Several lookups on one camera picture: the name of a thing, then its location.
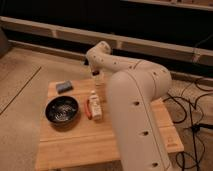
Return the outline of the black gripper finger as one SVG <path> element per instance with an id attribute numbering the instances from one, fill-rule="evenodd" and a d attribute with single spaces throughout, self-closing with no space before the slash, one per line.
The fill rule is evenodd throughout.
<path id="1" fill-rule="evenodd" d="M 99 75 L 99 74 L 100 74 L 100 71 L 93 71 L 93 72 L 92 72 L 92 75 L 93 75 L 93 76 L 96 76 L 96 75 Z"/>

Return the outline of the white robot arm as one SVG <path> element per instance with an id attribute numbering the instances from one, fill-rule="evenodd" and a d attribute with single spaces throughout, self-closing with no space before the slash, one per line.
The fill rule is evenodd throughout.
<path id="1" fill-rule="evenodd" d="M 173 171 L 151 102 L 166 94 L 171 74 L 164 66 L 112 54 L 105 41 L 86 52 L 91 73 L 103 68 L 114 74 L 106 99 L 123 171 Z"/>

